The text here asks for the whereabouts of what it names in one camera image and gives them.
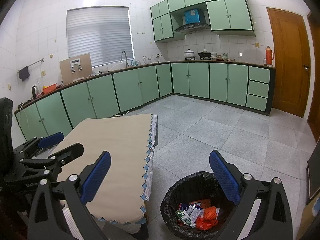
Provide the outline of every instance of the black bag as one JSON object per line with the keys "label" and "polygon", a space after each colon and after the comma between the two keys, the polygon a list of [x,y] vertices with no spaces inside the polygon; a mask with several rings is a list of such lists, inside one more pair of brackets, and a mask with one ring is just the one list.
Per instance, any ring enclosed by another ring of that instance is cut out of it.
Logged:
{"label": "black bag", "polygon": [[[209,230],[179,226],[175,211],[180,203],[210,198],[211,205],[220,208],[217,220],[219,223]],[[160,211],[162,218],[175,236],[184,240],[202,240],[213,238],[235,207],[225,196],[218,180],[213,173],[200,171],[178,180],[162,200]]]}

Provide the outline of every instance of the dark towel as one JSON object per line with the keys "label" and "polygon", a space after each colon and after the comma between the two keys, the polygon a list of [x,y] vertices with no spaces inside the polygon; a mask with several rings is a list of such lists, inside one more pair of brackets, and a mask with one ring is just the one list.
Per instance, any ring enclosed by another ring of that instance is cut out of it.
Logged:
{"label": "dark towel", "polygon": [[30,76],[28,67],[24,67],[23,69],[19,70],[19,78],[22,81],[25,81]]}

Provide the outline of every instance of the blue box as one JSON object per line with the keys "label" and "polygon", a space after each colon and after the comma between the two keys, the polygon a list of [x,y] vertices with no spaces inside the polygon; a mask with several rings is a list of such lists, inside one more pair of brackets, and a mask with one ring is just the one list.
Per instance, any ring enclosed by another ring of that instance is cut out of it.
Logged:
{"label": "blue box", "polygon": [[193,9],[184,12],[186,24],[189,23],[205,23],[204,13],[200,9]]}

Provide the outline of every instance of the orange basket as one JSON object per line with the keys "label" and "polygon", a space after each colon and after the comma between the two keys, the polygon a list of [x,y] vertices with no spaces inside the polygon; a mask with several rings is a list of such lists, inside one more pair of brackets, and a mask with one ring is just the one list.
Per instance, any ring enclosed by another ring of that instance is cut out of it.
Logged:
{"label": "orange basket", "polygon": [[53,92],[56,88],[57,88],[57,84],[53,84],[49,87],[43,88],[42,91],[44,94],[49,94],[49,93]]}

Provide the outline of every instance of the blue gripper pad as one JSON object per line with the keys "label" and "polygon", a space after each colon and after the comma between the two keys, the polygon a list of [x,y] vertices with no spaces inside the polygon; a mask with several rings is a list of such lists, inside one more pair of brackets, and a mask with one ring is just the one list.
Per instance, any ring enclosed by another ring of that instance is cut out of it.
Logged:
{"label": "blue gripper pad", "polygon": [[96,166],[92,169],[87,179],[82,184],[81,203],[86,204],[93,200],[104,177],[111,166],[110,153],[104,151],[104,155],[100,158]]}
{"label": "blue gripper pad", "polygon": [[50,135],[46,138],[43,138],[38,143],[38,147],[41,149],[47,149],[49,147],[52,147],[53,145],[56,145],[60,142],[62,142],[64,139],[64,135],[62,132],[57,132],[53,135]]}
{"label": "blue gripper pad", "polygon": [[214,151],[210,153],[209,163],[227,199],[237,205],[241,199],[238,182]]}

